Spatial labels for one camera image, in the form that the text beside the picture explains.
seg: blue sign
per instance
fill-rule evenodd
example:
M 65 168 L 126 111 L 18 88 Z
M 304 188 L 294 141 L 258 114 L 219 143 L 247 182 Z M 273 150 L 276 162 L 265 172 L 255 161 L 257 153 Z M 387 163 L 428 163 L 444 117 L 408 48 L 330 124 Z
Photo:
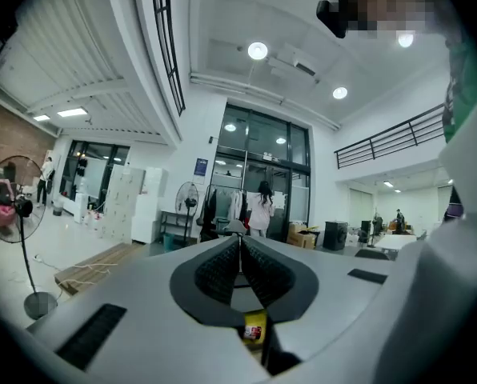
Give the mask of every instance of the blue sign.
M 208 159 L 198 158 L 196 160 L 196 167 L 194 168 L 194 175 L 205 176 L 207 166 L 208 166 Z

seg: fan base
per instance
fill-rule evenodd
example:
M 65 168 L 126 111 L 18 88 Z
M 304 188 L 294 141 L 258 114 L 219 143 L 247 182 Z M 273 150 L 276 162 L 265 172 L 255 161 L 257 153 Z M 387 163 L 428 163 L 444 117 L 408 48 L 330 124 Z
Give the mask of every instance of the fan base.
M 39 291 L 29 294 L 23 303 L 23 307 L 27 316 L 33 320 L 38 320 L 57 307 L 57 299 L 50 293 Z

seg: brick wall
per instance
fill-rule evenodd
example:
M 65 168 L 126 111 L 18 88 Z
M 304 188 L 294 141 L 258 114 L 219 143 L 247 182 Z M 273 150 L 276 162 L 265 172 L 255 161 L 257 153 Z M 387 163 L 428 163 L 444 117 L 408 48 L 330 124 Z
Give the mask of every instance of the brick wall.
M 55 138 L 0 105 L 0 161 L 25 155 L 40 167 Z

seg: green clothing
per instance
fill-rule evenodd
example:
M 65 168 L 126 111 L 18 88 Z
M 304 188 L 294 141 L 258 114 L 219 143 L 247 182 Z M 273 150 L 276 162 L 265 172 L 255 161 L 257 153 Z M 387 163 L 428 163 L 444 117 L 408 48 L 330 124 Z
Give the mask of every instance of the green clothing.
M 451 81 L 447 89 L 443 132 L 448 143 L 477 105 L 477 48 L 466 38 L 449 46 Z

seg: long black hair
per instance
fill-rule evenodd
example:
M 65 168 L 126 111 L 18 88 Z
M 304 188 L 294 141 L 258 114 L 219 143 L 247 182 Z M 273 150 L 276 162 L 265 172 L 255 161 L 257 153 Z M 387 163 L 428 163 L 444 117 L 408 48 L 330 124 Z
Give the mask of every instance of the long black hair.
M 272 203 L 272 190 L 269 187 L 269 182 L 261 181 L 260 186 L 258 187 L 258 192 L 260 193 L 260 195 L 262 195 L 262 206 L 265 205 L 265 203 L 267 202 L 267 196 Z

